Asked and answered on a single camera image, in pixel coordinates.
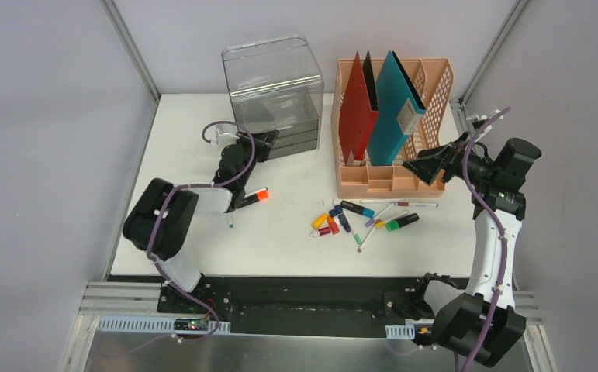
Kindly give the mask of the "red folder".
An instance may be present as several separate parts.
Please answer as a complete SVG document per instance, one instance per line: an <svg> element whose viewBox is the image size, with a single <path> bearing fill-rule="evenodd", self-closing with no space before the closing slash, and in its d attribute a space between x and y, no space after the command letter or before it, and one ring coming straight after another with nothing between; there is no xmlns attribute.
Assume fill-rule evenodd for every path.
<svg viewBox="0 0 598 372"><path fill-rule="evenodd" d="M340 107L338 129L346 165L353 166L363 161L378 116L371 55L367 52L362 60L360 53L356 52Z"/></svg>

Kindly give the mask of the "teal blue folder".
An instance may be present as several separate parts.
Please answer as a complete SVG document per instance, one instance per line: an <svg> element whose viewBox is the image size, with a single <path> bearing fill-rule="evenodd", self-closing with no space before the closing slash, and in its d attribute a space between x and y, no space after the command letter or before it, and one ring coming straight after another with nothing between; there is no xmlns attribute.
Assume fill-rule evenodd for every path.
<svg viewBox="0 0 598 372"><path fill-rule="evenodd" d="M379 115L367 145L373 166L389 166L426 113L420 93L390 50L375 82Z"/></svg>

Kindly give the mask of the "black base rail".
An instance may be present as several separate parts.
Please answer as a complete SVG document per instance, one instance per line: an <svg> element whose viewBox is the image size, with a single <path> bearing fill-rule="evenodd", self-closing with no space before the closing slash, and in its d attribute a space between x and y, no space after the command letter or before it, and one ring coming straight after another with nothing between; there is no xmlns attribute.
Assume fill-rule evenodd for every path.
<svg viewBox="0 0 598 372"><path fill-rule="evenodd" d="M207 313L236 334L383 338L386 326L433 319L418 277L203 277L191 301L162 287L160 313Z"/></svg>

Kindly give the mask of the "black highlighter blue cap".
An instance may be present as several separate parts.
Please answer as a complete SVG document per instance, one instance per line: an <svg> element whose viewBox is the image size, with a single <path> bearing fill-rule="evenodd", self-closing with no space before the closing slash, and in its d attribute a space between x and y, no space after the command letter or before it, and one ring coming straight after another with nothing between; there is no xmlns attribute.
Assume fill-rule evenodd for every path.
<svg viewBox="0 0 598 372"><path fill-rule="evenodd" d="M372 219L375 215L375 212L373 210L363 207L362 205L353 203L352 201L341 200L340 205L343 209L362 215L369 219Z"/></svg>

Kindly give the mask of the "peach plastic file rack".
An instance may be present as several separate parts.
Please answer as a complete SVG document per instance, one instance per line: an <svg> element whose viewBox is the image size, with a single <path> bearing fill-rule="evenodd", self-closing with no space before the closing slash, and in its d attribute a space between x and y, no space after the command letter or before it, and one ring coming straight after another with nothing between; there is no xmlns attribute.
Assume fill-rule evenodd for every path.
<svg viewBox="0 0 598 372"><path fill-rule="evenodd" d="M421 119L389 166L373 166L369 157L358 165L346 165L340 146L338 129L342 96L353 68L353 59L339 59L334 87L334 100L330 117L334 171L337 197L341 199L383 198L439 198L444 184L436 180L425 184L413 173L402 167L404 160L411 160L419 151L438 147L458 137L451 113L449 98L455 82L451 63L447 58L403 58L402 65L421 91L427 114Z"/></svg>

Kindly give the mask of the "orange red marker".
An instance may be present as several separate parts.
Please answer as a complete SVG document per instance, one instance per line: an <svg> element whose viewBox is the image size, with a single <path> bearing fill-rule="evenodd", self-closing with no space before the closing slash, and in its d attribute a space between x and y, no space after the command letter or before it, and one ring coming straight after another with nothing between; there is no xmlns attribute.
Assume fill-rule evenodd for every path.
<svg viewBox="0 0 598 372"><path fill-rule="evenodd" d="M334 218L330 215L327 216L327 224L328 224L330 231L333 235L336 235L340 232L338 224L334 221Z"/></svg>

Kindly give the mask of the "black highlighter orange cap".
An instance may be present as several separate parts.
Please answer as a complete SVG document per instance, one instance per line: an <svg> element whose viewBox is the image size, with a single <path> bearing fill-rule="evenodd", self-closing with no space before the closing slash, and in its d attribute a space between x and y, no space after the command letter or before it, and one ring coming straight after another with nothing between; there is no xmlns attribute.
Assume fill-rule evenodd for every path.
<svg viewBox="0 0 598 372"><path fill-rule="evenodd" d="M236 209L245 208L249 205L256 204L268 198L268 188L259 189L249 195L245 195L241 201L238 203Z"/></svg>

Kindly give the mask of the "black highlighter green cap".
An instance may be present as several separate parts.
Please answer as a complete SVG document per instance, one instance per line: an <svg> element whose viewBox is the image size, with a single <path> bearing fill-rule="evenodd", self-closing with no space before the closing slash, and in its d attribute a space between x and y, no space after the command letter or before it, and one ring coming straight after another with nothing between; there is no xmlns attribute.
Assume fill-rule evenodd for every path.
<svg viewBox="0 0 598 372"><path fill-rule="evenodd" d="M414 222L417 222L420 220L420 217L418 216L417 213L412 213L409 215L405 215L402 217L399 217L397 219L393 219L390 222L387 222L385 224L385 228L388 232L392 232L395 231L397 229L401 229L402 227L408 226Z"/></svg>

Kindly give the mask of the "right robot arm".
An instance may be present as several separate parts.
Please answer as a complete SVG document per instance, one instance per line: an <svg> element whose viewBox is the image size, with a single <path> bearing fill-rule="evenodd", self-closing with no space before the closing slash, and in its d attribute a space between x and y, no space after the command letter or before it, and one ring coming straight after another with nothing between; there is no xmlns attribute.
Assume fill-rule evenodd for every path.
<svg viewBox="0 0 598 372"><path fill-rule="evenodd" d="M422 150L403 166L432 184L453 177L472 186L475 252L464 291L448 275L427 273L395 310L403 318L432 318L430 343L495 366L522 337L527 320L517 314L511 284L514 248L526 212L520 188L542 152L534 144L510 138L496 159L472 152L471 134Z"/></svg>

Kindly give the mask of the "thin white pen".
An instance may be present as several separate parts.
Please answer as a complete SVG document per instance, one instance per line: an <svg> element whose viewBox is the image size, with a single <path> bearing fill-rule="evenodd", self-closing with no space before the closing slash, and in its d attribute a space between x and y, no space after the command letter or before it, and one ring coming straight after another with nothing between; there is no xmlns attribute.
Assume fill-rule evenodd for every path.
<svg viewBox="0 0 598 372"><path fill-rule="evenodd" d="M361 204L379 204L379 203L397 203L400 202L399 199L391 199L391 198L376 198L376 199L360 199L359 201Z"/></svg>

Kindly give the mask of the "clear grey drawer organizer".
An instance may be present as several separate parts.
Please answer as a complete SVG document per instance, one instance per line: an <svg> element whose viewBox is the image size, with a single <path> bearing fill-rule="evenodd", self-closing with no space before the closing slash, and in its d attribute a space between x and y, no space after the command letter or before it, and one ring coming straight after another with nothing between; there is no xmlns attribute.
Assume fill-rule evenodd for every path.
<svg viewBox="0 0 598 372"><path fill-rule="evenodd" d="M235 121L253 134L278 132L271 159L319 148L324 79L307 38L229 46L221 59Z"/></svg>

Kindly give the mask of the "red white short marker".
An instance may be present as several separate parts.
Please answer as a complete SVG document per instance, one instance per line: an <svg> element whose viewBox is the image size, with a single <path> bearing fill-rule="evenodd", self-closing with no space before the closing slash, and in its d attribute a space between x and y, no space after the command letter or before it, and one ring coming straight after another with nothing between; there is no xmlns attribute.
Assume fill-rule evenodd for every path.
<svg viewBox="0 0 598 372"><path fill-rule="evenodd" d="M320 237L320 236L325 236L328 234L331 234L332 231L330 229L330 227L323 227L323 228L319 228L317 230L314 230L310 233L311 237Z"/></svg>

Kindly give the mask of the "white marker green tip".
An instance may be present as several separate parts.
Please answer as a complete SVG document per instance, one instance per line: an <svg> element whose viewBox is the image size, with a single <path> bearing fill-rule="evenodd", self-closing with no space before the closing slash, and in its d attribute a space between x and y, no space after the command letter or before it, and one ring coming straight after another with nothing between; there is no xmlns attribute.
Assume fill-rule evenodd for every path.
<svg viewBox="0 0 598 372"><path fill-rule="evenodd" d="M343 209L343 213L346 217L346 219L348 220L349 226L351 227L351 233L354 237L354 240L356 241L358 248L361 249L361 245L363 243L362 238L360 237L360 234L358 233L358 231L355 228L355 224L354 224L354 220L352 219L352 217L350 216L350 213L347 209Z"/></svg>

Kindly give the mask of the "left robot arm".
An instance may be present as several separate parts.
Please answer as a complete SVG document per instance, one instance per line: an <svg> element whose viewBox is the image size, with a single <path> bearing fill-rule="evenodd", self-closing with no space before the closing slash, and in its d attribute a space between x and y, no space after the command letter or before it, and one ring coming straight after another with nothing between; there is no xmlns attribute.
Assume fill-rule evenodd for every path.
<svg viewBox="0 0 598 372"><path fill-rule="evenodd" d="M192 260L181 262L179 253L196 214L224 213L228 217L268 197L268 189L247 193L246 184L259 163L271 156L280 132L248 134L239 131L235 141L220 153L213 180L206 184L174 185L155 178L143 191L123 225L123 237L145 252L161 276L179 289L176 302L187 313L200 312L206 293L196 285L202 272Z"/></svg>

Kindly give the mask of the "white pen red cap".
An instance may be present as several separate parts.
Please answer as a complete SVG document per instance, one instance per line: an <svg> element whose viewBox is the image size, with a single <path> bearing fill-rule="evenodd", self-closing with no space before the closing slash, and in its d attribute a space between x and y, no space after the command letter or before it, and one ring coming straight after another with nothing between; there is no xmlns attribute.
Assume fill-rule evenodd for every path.
<svg viewBox="0 0 598 372"><path fill-rule="evenodd" d="M424 207L424 208L437 208L438 203L434 202L418 202L418 201L397 201L396 205L404 207Z"/></svg>

